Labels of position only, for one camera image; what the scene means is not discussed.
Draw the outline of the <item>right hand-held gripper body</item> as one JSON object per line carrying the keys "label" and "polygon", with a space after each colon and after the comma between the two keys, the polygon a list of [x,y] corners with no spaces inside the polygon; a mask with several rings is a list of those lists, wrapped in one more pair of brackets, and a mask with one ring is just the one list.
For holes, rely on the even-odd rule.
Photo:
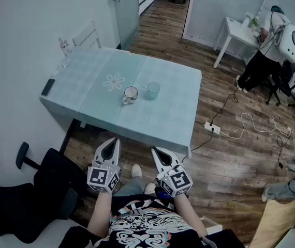
{"label": "right hand-held gripper body", "polygon": [[191,176],[183,165],[176,165],[157,175],[159,185],[171,196],[177,197],[191,189]]}

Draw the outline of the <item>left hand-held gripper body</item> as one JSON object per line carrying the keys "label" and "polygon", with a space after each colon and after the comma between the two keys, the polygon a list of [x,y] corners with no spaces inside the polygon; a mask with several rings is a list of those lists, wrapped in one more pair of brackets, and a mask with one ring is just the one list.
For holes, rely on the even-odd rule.
{"label": "left hand-held gripper body", "polygon": [[87,171],[87,185],[96,192],[112,193],[119,177],[120,167],[93,161]]}

